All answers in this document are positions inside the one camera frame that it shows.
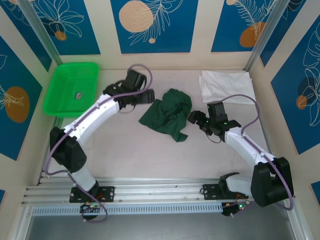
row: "white cloth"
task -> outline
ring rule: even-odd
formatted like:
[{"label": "white cloth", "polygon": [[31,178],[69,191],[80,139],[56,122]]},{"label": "white cloth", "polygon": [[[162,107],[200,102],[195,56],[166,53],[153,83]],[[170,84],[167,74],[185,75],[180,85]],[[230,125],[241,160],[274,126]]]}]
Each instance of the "white cloth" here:
[{"label": "white cloth", "polygon": [[[201,71],[199,86],[204,103],[220,101],[234,94],[244,94],[254,100],[255,92],[248,72],[223,73]],[[230,104],[254,104],[246,97],[236,96],[224,101]]]}]

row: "crumpled green cloth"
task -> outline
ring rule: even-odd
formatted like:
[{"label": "crumpled green cloth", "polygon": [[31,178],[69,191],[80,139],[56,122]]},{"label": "crumpled green cloth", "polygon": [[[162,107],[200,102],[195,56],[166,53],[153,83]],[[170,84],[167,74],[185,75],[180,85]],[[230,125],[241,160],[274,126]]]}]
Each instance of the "crumpled green cloth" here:
[{"label": "crumpled green cloth", "polygon": [[171,88],[163,95],[162,101],[154,100],[139,123],[159,133],[171,135],[176,142],[183,142],[188,136],[180,131],[187,125],[191,108],[191,98]]}]

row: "table surface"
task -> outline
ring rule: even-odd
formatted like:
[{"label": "table surface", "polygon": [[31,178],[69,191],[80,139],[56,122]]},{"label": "table surface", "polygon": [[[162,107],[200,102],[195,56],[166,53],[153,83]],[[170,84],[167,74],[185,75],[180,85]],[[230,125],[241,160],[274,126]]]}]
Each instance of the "table surface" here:
[{"label": "table surface", "polygon": [[[111,83],[126,77],[126,70],[102,70],[99,74],[96,99]],[[200,70],[155,70],[151,88],[155,97],[162,99],[170,88],[188,94],[192,110],[206,112],[202,102],[198,75]],[[170,135],[155,132],[138,121],[149,104],[137,105],[129,114],[117,113],[104,122],[88,139],[83,148],[87,155],[86,166],[94,177],[114,178],[219,178],[231,172],[250,175],[252,169],[244,159],[224,142],[208,140],[195,124],[187,122],[181,131],[188,135],[184,142],[175,142]],[[257,111],[254,105],[224,104],[229,120],[242,126],[251,122]],[[122,111],[129,111],[131,106]],[[72,122],[66,118],[62,126]],[[265,150],[266,140],[259,121],[246,129],[246,133]],[[49,171],[63,169],[53,160]]]}]

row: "purple cable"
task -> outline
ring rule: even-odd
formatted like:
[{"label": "purple cable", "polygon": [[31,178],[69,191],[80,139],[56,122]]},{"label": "purple cable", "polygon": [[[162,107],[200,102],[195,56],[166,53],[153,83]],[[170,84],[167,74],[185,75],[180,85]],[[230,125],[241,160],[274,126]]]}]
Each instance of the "purple cable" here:
[{"label": "purple cable", "polygon": [[[152,82],[153,82],[153,75],[152,75],[152,72],[151,70],[143,65],[143,64],[133,64],[132,66],[129,67],[128,71],[131,70],[132,68],[134,67],[142,67],[144,68],[145,70],[147,70],[147,72],[149,73],[150,75],[150,81],[148,83],[148,85],[142,89],[142,90],[139,90],[139,91],[135,91],[135,92],[129,92],[129,93],[121,93],[121,94],[118,94],[118,95],[114,95],[114,96],[111,96],[109,98],[107,98],[106,100],[102,101],[101,103],[99,103],[98,106],[96,107],[93,107],[90,111],[88,111],[75,125],[74,125],[74,129],[76,129],[77,126],[79,126],[79,124],[81,124],[92,112],[94,112],[96,109],[98,109],[101,105],[107,103],[108,101],[112,100],[112,99],[115,99],[115,98],[121,98],[121,97],[127,97],[127,96],[132,96],[132,95],[137,95],[137,94],[141,94],[141,93],[144,93],[145,91],[147,91]],[[54,154],[54,152],[56,151],[56,149],[58,148],[58,146],[63,142],[63,140],[66,139],[67,136],[69,136],[69,134],[74,130],[73,128],[70,129],[68,132],[66,132],[62,138],[59,139],[59,141],[53,146],[52,150],[50,151],[49,155],[47,156],[45,162],[44,162],[44,172],[47,176],[53,176],[53,175],[56,175],[56,174],[59,174],[59,173],[67,173],[68,177],[72,180],[73,183],[75,183],[75,186],[78,187],[84,194],[86,194],[88,197],[90,197],[93,201],[95,201],[96,203],[98,203],[100,205],[100,207],[103,208],[103,210],[105,211],[105,216],[103,219],[101,220],[95,220],[95,221],[91,221],[91,220],[87,220],[88,223],[101,223],[103,221],[105,221],[108,217],[108,211],[107,209],[105,208],[105,206],[100,202],[98,201],[94,196],[92,196],[90,193],[88,193],[86,190],[84,190],[81,186],[79,186],[76,182],[76,180],[72,177],[71,173],[68,172],[68,170],[59,170],[59,171],[55,171],[55,172],[49,172],[49,165],[51,163],[51,159],[52,159],[52,155]],[[82,214],[81,214],[81,217],[83,218],[83,220],[85,220],[84,218],[84,213],[86,212],[86,210],[89,209],[89,208],[86,208]]]},{"label": "purple cable", "polygon": [[[247,127],[249,127],[250,125],[252,125],[253,123],[255,123],[255,122],[260,118],[260,107],[259,107],[258,103],[257,103],[252,97],[249,97],[249,96],[244,95],[244,94],[234,94],[234,95],[228,96],[228,97],[222,99],[221,102],[223,102],[223,101],[225,101],[225,100],[227,100],[227,99],[229,99],[229,98],[233,98],[233,97],[245,97],[245,98],[247,98],[247,99],[250,99],[251,101],[254,102],[255,108],[256,108],[256,111],[257,111],[257,116],[256,116],[256,118],[255,118],[252,122],[248,123],[247,125],[245,125],[245,126],[242,128],[241,134],[243,135],[245,129],[246,129]],[[243,139],[246,140],[255,150],[257,150],[257,152],[258,152],[259,154],[262,153],[262,151],[261,151],[253,142],[251,142],[246,136],[243,136]],[[290,206],[289,206],[289,207],[283,206],[283,205],[280,204],[280,203],[276,203],[276,204],[277,204],[279,207],[284,208],[284,209],[287,210],[287,211],[291,211],[291,210],[294,208],[294,199],[293,199],[293,196],[292,196],[291,191],[290,191],[290,189],[289,189],[289,186],[288,186],[288,184],[286,183],[286,180],[284,179],[284,177],[282,176],[282,174],[280,173],[280,171],[277,169],[276,165],[275,165],[266,155],[263,155],[263,158],[264,158],[265,160],[267,160],[267,162],[270,164],[270,166],[274,169],[275,173],[279,176],[279,178],[280,178],[280,180],[281,180],[281,182],[282,182],[282,184],[283,184],[283,186],[284,186],[284,188],[285,188],[285,190],[286,190],[286,193],[288,194],[288,197],[289,197],[289,201],[290,201]]]}]

